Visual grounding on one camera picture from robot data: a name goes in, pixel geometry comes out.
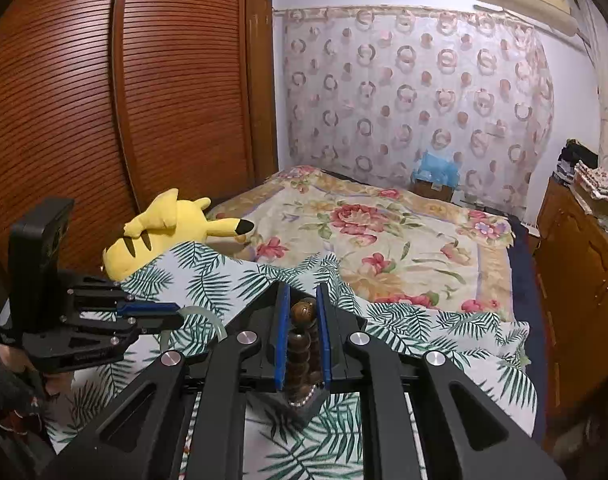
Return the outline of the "person left hand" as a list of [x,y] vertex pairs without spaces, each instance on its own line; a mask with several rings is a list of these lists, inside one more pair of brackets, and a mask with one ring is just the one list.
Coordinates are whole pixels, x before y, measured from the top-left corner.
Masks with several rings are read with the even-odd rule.
[[[11,370],[16,374],[22,374],[27,370],[30,372],[36,372],[37,370],[24,350],[9,347],[5,344],[0,344],[0,362],[4,364],[8,370]],[[71,390],[74,373],[43,374],[42,377],[46,379],[46,393],[50,396],[57,396],[62,392]]]

